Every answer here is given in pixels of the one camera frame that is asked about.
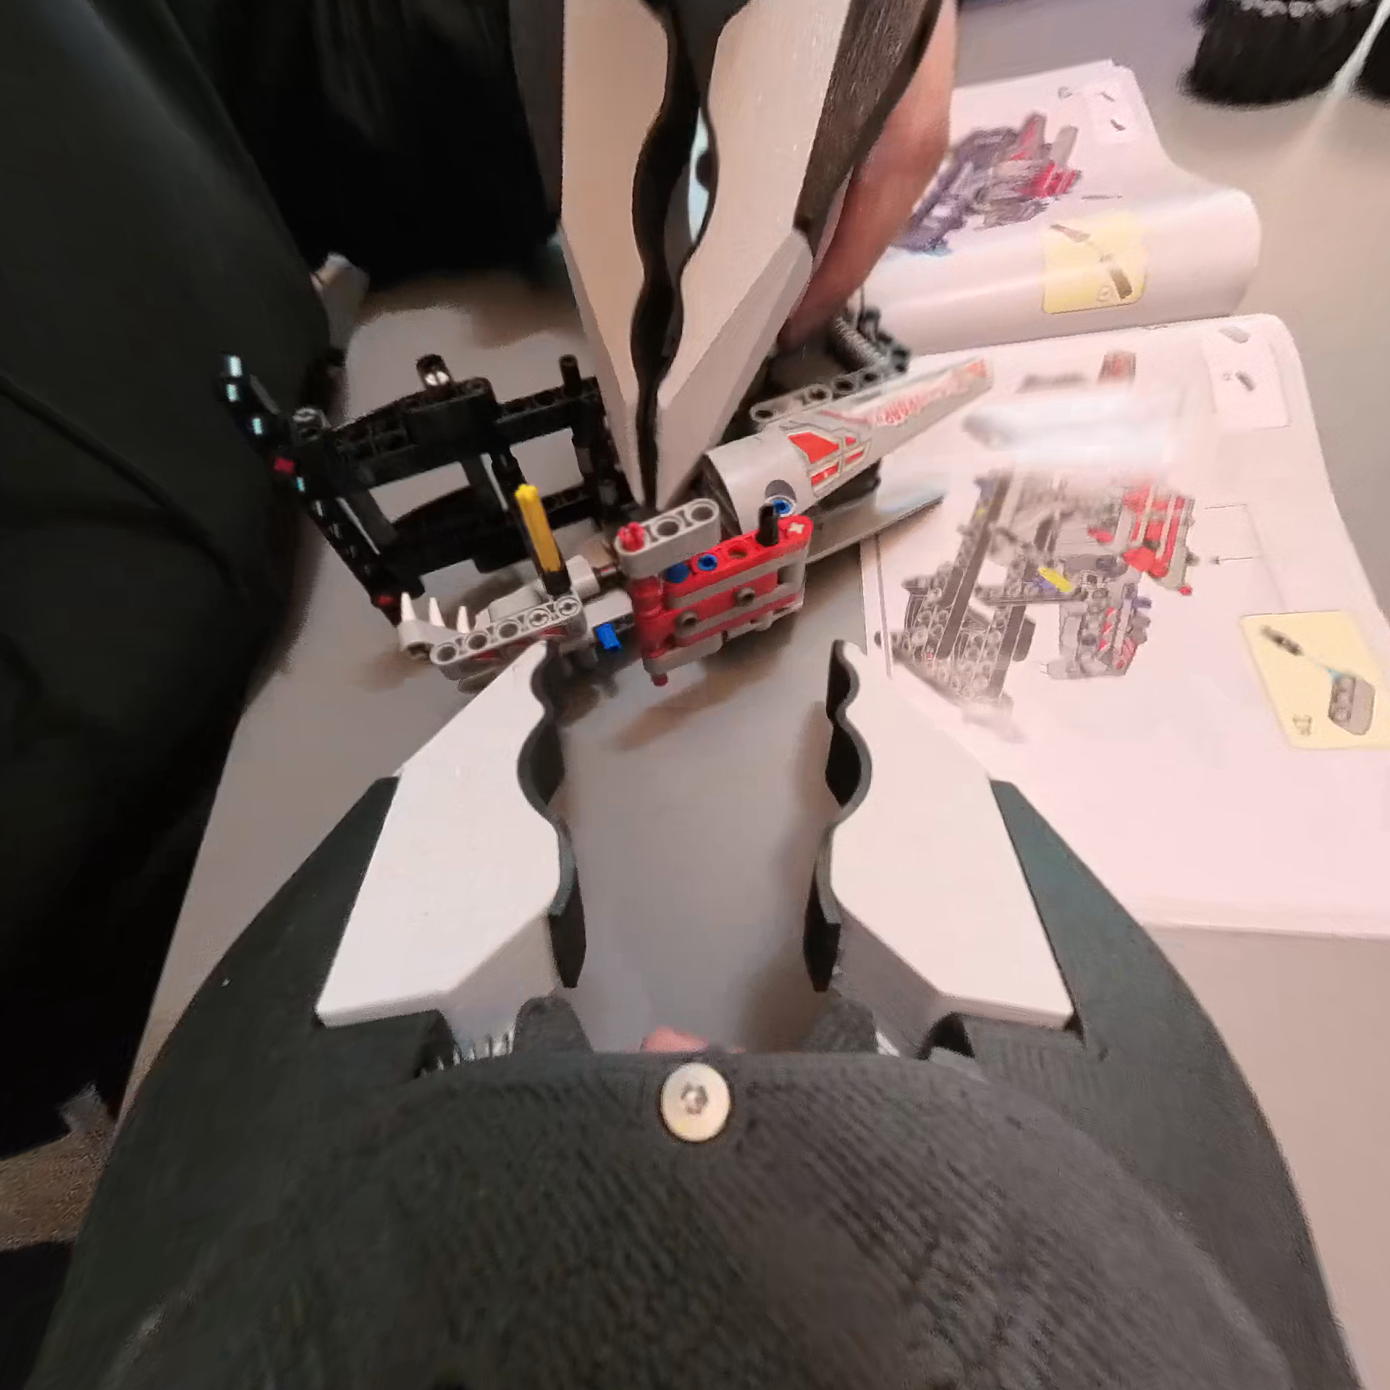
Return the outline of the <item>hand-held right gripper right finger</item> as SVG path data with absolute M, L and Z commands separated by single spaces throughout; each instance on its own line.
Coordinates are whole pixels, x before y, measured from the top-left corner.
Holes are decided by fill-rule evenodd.
M 809 985 L 916 1054 L 953 1016 L 1065 1031 L 1074 996 L 995 779 L 866 649 L 834 640 L 824 788 L 804 953 Z

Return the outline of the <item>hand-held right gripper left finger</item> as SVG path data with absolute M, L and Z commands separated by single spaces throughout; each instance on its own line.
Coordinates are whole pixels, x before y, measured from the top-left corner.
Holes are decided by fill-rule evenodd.
M 558 644 L 533 644 L 394 775 L 335 957 L 325 1026 L 437 1010 L 466 1047 L 516 1031 L 529 1002 L 573 988 L 587 933 L 564 779 Z

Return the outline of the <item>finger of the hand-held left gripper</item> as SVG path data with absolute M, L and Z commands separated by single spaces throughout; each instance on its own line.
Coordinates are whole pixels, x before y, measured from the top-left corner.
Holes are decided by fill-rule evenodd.
M 652 391 L 652 503 L 722 439 L 814 268 L 797 202 L 850 0 L 674 5 L 716 186 L 682 262 L 682 336 Z
M 562 14 L 562 252 L 631 492 L 657 506 L 657 384 L 675 336 L 670 209 L 696 133 L 670 5 Z

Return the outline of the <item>toy brick truck model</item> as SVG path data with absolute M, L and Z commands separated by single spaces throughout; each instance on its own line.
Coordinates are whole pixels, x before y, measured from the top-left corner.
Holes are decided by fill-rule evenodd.
M 409 658 L 473 687 L 529 644 L 633 644 L 662 687 L 792 618 L 809 562 L 944 496 L 934 480 L 884 492 L 884 467 L 976 406 L 990 364 L 934 365 L 875 310 L 838 317 L 829 346 L 838 373 L 757 399 L 703 455 L 674 506 L 716 501 L 722 541 L 666 570 L 619 565 L 619 527 L 662 511 L 633 501 L 600 380 L 573 355 L 558 359 L 558 384 L 522 396 L 422 355 L 417 393 L 348 425 L 330 425 L 325 393 L 276 410 L 240 355 L 223 355 L 217 396 Z

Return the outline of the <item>grey three-hole brick beam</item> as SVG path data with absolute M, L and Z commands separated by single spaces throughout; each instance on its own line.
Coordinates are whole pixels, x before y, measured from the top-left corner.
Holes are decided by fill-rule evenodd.
M 619 527 L 617 552 L 624 570 L 675 565 L 722 541 L 722 506 L 716 501 L 688 501 L 674 511 Z

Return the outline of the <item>person's left hand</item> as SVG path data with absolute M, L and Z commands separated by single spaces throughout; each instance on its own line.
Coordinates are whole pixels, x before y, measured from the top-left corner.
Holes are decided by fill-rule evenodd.
M 935 178 L 953 146 L 955 66 L 958 5 L 944 0 L 907 94 L 850 178 L 838 229 L 804 303 L 778 332 L 778 346 L 797 346 L 842 317 Z

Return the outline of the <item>open instruction booklet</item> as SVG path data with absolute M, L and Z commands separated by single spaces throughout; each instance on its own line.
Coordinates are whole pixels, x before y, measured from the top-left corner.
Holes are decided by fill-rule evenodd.
M 1159 929 L 1388 940 L 1388 618 L 1247 189 L 1088 62 L 955 91 L 866 299 L 934 379 L 865 545 L 890 680 Z

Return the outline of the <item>person's dark hoodie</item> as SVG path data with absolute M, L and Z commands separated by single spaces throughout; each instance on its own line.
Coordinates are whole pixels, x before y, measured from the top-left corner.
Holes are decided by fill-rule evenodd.
M 4 5 L 4 1158 L 118 1105 L 296 514 L 217 406 L 374 286 L 542 249 L 507 5 Z

